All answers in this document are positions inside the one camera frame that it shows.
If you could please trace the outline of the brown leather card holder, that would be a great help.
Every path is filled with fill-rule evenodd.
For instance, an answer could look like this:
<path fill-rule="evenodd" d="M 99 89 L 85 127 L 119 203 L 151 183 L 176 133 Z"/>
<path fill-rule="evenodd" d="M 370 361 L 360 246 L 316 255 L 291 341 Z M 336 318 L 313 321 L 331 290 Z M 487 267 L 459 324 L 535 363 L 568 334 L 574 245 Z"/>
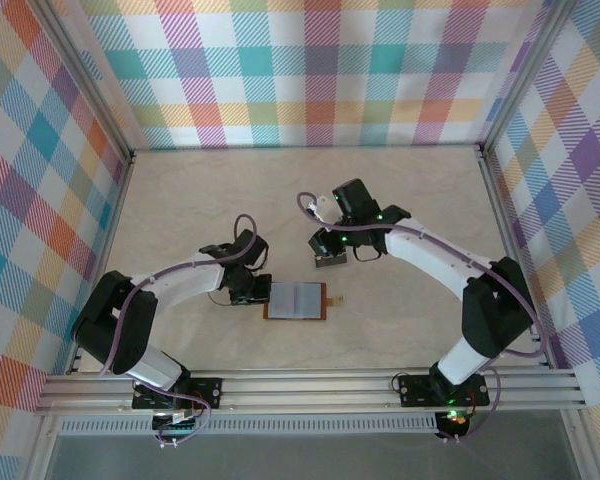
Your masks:
<path fill-rule="evenodd" d="M 325 321 L 327 309 L 343 303 L 340 294 L 328 296 L 327 285 L 318 282 L 276 282 L 263 307 L 263 318 L 276 321 Z"/>

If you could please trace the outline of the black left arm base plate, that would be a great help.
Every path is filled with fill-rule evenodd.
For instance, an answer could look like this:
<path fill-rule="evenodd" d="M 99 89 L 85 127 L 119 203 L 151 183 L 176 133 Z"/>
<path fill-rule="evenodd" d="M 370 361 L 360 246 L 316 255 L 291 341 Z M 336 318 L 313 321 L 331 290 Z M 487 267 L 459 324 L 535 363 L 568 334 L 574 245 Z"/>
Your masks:
<path fill-rule="evenodd" d="M 222 395 L 221 378 L 184 377 L 178 380 L 166 393 L 158 392 L 155 387 L 149 388 L 138 382 L 133 385 L 132 408 L 134 410 L 183 410 L 199 409 L 200 406 L 182 395 L 200 398 L 212 409 L 220 406 Z"/>

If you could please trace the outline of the aluminium mounting rail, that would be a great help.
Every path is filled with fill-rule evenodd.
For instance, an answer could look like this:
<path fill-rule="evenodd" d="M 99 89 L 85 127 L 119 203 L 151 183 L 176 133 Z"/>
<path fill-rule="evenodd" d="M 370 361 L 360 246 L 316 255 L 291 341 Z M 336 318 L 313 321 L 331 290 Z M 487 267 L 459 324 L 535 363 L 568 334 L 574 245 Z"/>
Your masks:
<path fill-rule="evenodd" d="M 218 414 L 400 412 L 401 395 L 391 369 L 210 370 L 221 379 Z M 485 386 L 441 410 L 482 409 L 481 395 L 502 410 L 568 410 L 585 406 L 574 372 L 540 367 L 499 367 Z M 44 414 L 131 413 L 134 382 L 127 377 L 78 372 L 47 379 L 36 411 Z"/>

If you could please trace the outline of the aluminium table side rail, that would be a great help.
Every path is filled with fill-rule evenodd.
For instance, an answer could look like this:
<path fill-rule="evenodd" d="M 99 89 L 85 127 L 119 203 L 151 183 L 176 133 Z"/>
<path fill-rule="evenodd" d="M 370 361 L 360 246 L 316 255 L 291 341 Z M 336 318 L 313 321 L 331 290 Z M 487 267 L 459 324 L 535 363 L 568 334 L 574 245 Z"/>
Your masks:
<path fill-rule="evenodd" d="M 496 177 L 493 173 L 491 163 L 488 154 L 485 152 L 484 147 L 481 144 L 474 146 L 476 159 L 478 162 L 479 170 L 482 175 L 489 201 L 496 219 L 496 224 L 501 236 L 501 240 L 504 246 L 504 250 L 508 256 L 516 260 L 521 267 L 523 279 L 528 284 L 528 275 L 525 272 L 524 264 L 522 261 L 520 249 L 516 243 L 514 231 L 509 222 L 509 217 L 505 208 L 504 200 L 498 190 Z M 539 307 L 536 305 L 532 287 L 527 285 L 530 296 L 531 306 L 536 312 L 536 319 L 533 321 L 532 326 L 529 328 L 531 339 L 537 344 L 537 350 L 539 353 L 535 356 L 535 359 L 542 366 L 547 368 L 554 368 L 554 360 L 551 352 L 551 345 L 549 338 L 546 334 L 546 328 L 543 324 Z"/>
<path fill-rule="evenodd" d="M 124 207 L 124 202 L 128 193 L 131 177 L 133 175 L 133 170 L 135 166 L 137 158 L 137 150 L 132 149 L 129 151 L 128 158 L 126 159 L 125 167 L 122 171 L 123 175 L 121 177 L 120 188 L 116 197 L 116 202 L 114 204 L 114 208 L 111 211 L 110 218 L 107 223 L 107 229 L 105 231 L 106 235 L 104 237 L 104 241 L 102 244 L 102 251 L 98 257 L 98 262 L 96 264 L 96 268 L 94 270 L 94 275 L 92 282 L 90 284 L 89 294 L 85 297 L 85 300 L 88 300 L 92 291 L 95 289 L 99 279 L 104 275 L 107 267 L 107 263 L 109 261 L 109 257 L 112 250 L 112 245 L 115 239 L 116 230 L 119 225 L 120 216 Z M 78 346 L 75 340 L 71 342 L 71 350 L 69 351 L 69 356 L 65 365 L 65 369 L 63 371 L 64 375 L 71 375 L 74 372 L 77 372 L 79 366 L 79 361 L 81 359 L 80 347 Z"/>

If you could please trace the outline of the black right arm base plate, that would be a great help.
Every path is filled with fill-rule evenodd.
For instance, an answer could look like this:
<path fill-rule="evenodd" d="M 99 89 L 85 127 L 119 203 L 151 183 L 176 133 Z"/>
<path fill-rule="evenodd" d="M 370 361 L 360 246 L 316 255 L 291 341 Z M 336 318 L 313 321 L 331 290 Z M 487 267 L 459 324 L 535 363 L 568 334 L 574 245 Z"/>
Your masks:
<path fill-rule="evenodd" d="M 397 382 L 402 407 L 482 407 L 491 403 L 486 381 L 479 374 L 460 385 L 429 374 L 399 375 Z"/>

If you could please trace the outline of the aluminium frame post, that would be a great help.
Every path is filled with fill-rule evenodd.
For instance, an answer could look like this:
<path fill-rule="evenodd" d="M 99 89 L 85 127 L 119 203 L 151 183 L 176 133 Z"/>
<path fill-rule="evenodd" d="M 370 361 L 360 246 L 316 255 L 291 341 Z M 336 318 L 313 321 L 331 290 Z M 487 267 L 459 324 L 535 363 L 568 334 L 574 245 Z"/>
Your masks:
<path fill-rule="evenodd" d="M 104 96 L 88 70 L 82 55 L 70 38 L 60 16 L 55 12 L 50 0 L 26 0 L 34 15 L 54 44 L 66 69 L 72 76 L 78 89 L 91 107 L 114 149 L 127 164 L 132 164 L 134 150 L 127 142 L 122 129 L 115 120 Z"/>
<path fill-rule="evenodd" d="M 524 8 L 494 83 L 487 90 L 479 123 L 471 130 L 475 148 L 493 148 L 530 82 L 556 41 L 577 0 L 531 0 Z"/>

